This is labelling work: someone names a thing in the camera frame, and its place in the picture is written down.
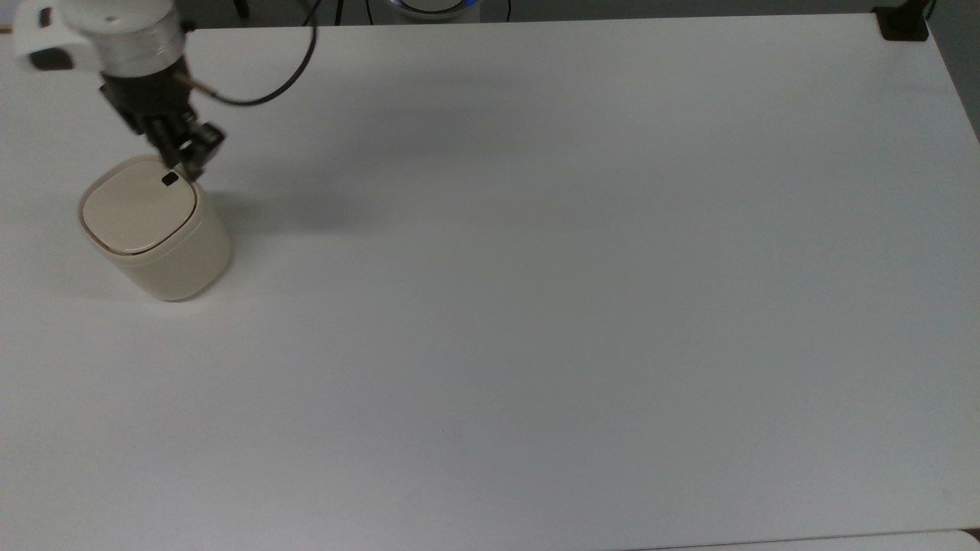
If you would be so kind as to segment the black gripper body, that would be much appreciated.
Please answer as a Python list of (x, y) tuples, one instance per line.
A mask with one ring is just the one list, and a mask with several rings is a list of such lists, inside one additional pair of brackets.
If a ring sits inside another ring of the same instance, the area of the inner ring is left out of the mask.
[(100, 73), (100, 91), (120, 118), (137, 135), (150, 139), (160, 132), (168, 139), (188, 139), (187, 122), (196, 118), (190, 104), (191, 87), (183, 83), (188, 70), (161, 70), (143, 77)]

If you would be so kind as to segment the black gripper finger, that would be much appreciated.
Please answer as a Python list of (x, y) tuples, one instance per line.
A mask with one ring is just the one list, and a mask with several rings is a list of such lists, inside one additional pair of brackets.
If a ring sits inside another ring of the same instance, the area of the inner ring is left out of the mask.
[(148, 140), (157, 149), (161, 160), (168, 168), (185, 163), (182, 147), (187, 141), (187, 126), (182, 116), (150, 116)]
[(213, 123), (194, 122), (190, 126), (189, 137), (182, 146), (182, 168), (190, 181), (196, 181), (204, 173), (224, 140), (224, 130)]

